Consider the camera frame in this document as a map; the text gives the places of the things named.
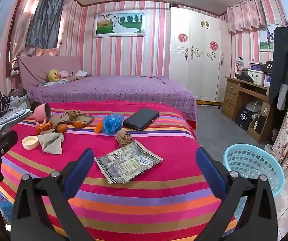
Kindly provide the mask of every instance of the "wooden desk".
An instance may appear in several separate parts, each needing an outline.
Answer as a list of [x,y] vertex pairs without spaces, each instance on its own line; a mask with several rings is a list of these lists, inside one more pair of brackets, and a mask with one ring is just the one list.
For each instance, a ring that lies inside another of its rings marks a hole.
[[272,138],[273,111],[269,103],[269,97],[266,96],[266,87],[254,83],[242,81],[235,78],[227,78],[226,92],[222,106],[222,115],[235,121],[236,114],[244,108],[247,103],[261,100],[261,114],[266,116],[266,121],[261,134],[259,135],[254,127],[255,121],[251,122],[248,128],[248,134],[257,142],[267,141]]

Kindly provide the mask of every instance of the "framed picture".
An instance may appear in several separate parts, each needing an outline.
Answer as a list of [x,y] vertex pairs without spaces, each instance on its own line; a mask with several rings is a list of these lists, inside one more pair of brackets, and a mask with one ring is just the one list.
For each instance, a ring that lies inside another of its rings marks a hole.
[[113,11],[95,15],[93,38],[144,36],[146,11]]
[[268,23],[259,29],[260,52],[273,52],[274,50],[274,30],[281,26],[281,23]]

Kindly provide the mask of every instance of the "brown tray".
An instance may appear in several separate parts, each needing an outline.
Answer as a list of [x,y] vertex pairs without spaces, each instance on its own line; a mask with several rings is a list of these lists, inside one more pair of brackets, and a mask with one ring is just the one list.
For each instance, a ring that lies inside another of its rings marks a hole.
[[[68,117],[68,112],[66,112],[64,115],[61,116],[61,119],[66,122],[66,124],[69,125],[74,125],[75,120],[71,121]],[[85,127],[87,127],[89,124],[92,123],[92,121],[94,120],[94,116],[93,115],[87,115],[87,114],[79,114],[78,115],[78,121],[81,121],[85,124]]]

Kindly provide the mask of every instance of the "metal screw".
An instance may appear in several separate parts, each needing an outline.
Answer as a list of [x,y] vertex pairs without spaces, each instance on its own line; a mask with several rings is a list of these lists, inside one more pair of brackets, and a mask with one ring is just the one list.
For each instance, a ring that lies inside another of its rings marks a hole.
[[57,178],[59,175],[60,175],[60,172],[58,170],[55,170],[53,171],[51,174],[50,174],[53,178]]
[[233,178],[237,178],[237,177],[238,177],[238,173],[237,173],[236,171],[234,171],[234,170],[232,170],[229,174],[230,174],[231,177],[233,177]]
[[25,181],[28,180],[29,178],[30,178],[30,176],[29,176],[28,174],[25,174],[25,175],[23,175],[23,177],[22,177],[22,179],[25,180]]
[[262,181],[267,181],[267,177],[266,177],[265,175],[261,175],[261,176],[260,176],[260,180],[262,180]]

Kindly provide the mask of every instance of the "striped blanket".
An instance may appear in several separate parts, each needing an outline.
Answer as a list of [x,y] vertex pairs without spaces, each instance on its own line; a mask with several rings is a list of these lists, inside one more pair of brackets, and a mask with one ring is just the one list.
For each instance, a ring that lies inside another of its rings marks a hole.
[[[14,202],[23,174],[48,176],[76,160],[87,147],[93,149],[96,157],[118,149],[114,136],[94,133],[95,126],[105,115],[119,112],[127,118],[148,107],[159,111],[159,118],[144,131],[126,130],[164,160],[125,185],[110,185],[94,164],[69,204],[99,241],[191,241],[207,225],[220,200],[214,197],[195,163],[199,145],[177,110],[158,104],[125,102],[54,103],[50,106],[54,116],[77,109],[94,115],[95,119],[87,128],[68,126],[61,155],[44,153],[40,146],[25,150],[21,140],[34,134],[34,120],[27,119],[16,125],[18,143],[2,158],[4,181],[0,182],[0,191],[10,202]],[[56,231],[64,234],[49,198],[43,199]],[[227,230],[235,226],[236,220],[232,219]]]

